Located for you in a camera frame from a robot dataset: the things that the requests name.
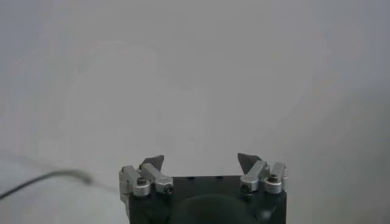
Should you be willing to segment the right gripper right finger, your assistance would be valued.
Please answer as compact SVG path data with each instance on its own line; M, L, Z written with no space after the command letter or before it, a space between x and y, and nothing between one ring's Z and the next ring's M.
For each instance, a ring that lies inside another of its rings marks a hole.
M243 170L240 189L245 194L253 194L261 188L269 194L287 192L288 169L284 163L270 166L259 156L245 153L238 153L237 158Z

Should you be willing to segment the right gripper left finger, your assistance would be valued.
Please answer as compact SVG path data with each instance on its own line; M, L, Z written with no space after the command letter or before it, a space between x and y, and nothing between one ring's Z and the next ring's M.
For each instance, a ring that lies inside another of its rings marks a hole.
M147 197L154 189L160 194L174 191L173 177L161 173L163 155L146 158L137 168L123 166L119 171L119 193L122 197Z

